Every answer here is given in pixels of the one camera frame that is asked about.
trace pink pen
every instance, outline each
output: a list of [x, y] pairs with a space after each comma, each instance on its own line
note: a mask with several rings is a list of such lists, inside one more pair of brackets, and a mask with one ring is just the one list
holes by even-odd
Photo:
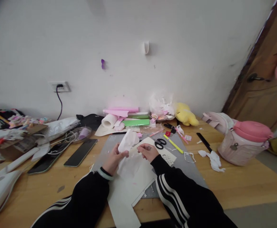
[[175, 129], [176, 129], [177, 133], [179, 133], [179, 135], [181, 136], [181, 138], [185, 141], [185, 143], [187, 143], [187, 145], [189, 145], [189, 143], [187, 142], [187, 140], [185, 139], [185, 137], [181, 134], [181, 132], [179, 132], [179, 131], [177, 130], [177, 128], [175, 128]]
[[157, 133], [160, 133], [160, 132], [162, 132], [162, 131], [163, 131], [163, 130], [159, 130], [159, 131], [157, 131], [157, 132], [154, 132], [153, 134], [149, 135], [149, 137], [154, 136], [154, 135], [156, 135]]

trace cardboard box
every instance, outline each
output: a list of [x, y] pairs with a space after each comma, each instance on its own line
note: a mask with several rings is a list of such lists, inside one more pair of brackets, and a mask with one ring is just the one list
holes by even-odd
[[15, 161], [17, 158], [31, 150], [37, 144], [36, 137], [33, 134], [47, 128], [47, 125], [36, 124], [34, 127], [27, 129], [29, 132], [22, 140], [8, 140], [0, 144], [0, 161]]

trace door handle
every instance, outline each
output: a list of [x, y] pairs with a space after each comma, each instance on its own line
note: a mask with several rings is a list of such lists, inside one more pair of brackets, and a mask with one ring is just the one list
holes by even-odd
[[258, 75], [256, 73], [252, 73], [250, 76], [248, 76], [247, 78], [247, 82], [250, 83], [250, 82], [253, 82], [253, 81], [263, 81], [265, 80], [266, 82], [270, 82], [269, 79], [265, 79], [265, 78], [262, 78], [262, 77], [258, 77]]

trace cutting mat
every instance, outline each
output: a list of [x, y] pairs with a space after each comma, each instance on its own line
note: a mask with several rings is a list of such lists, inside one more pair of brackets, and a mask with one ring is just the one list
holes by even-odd
[[[198, 171], [196, 165], [194, 163], [188, 163], [185, 161], [184, 159], [184, 154], [181, 154], [179, 151], [174, 150], [171, 151], [170, 149], [175, 149], [174, 146], [167, 140], [165, 139], [165, 137], [163, 136], [164, 133], [157, 133], [156, 135], [152, 136], [153, 139], [158, 139], [158, 138], [162, 138], [164, 139], [167, 144], [164, 145], [164, 147], [171, 152], [174, 156], [177, 157], [177, 159], [175, 160], [174, 164], [172, 165], [172, 167], [175, 168], [179, 168], [183, 171], [183, 173], [189, 177], [190, 179], [193, 179], [197, 184], [208, 188], [204, 178], [202, 177], [201, 173]], [[123, 139], [125, 135], [110, 135], [106, 141], [106, 143], [104, 144], [94, 166], [92, 171], [96, 171], [98, 170], [104, 163], [104, 161], [106, 160], [107, 156], [108, 156], [108, 152], [112, 150], [112, 148], [114, 147], [114, 145], [116, 143], [120, 143]], [[140, 140], [145, 139], [146, 137], [148, 137], [147, 134], [143, 134], [143, 137], [140, 138]], [[170, 136], [170, 139], [183, 151], [187, 152], [186, 147], [184, 146], [182, 139], [179, 137], [179, 135], [174, 134], [173, 136]], [[193, 161], [192, 158], [190, 156], [186, 156], [186, 160], [188, 161]], [[157, 188], [156, 188], [156, 183], [153, 182], [152, 185], [145, 191], [145, 194], [147, 195], [146, 197], [143, 196], [143, 198], [159, 198], [158, 192], [157, 192]]]

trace pink bottle lid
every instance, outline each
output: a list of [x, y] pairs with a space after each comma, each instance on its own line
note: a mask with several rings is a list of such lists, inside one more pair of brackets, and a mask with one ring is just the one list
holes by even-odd
[[240, 137], [256, 143], [265, 142], [274, 136], [269, 127], [254, 121], [238, 121], [233, 129]]

